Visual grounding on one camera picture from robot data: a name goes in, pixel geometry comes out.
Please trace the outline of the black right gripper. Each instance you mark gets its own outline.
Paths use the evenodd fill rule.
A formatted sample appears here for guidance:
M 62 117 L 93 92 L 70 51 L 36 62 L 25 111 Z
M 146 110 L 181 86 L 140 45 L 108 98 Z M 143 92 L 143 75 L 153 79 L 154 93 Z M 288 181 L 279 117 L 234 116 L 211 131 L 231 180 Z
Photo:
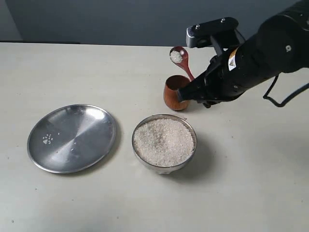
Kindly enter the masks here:
M 204 71 L 185 87 L 177 89 L 179 102 L 195 100 L 206 108 L 221 102 L 230 102 L 245 91 L 263 82 L 260 73 L 261 54 L 255 44 L 243 44 L 222 58 L 220 67 L 208 76 L 211 100 L 206 99 L 207 84 Z

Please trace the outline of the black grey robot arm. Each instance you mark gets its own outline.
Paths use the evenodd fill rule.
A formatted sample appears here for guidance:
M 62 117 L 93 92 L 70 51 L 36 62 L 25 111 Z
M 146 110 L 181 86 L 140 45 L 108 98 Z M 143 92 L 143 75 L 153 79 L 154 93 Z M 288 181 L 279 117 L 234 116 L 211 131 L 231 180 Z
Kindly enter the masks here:
M 281 73 L 309 66 L 309 3 L 301 0 L 270 17 L 244 39 L 232 17 L 196 24 L 186 31 L 190 48 L 213 47 L 207 69 L 177 90 L 179 101 L 195 100 L 206 108 L 230 102 Z

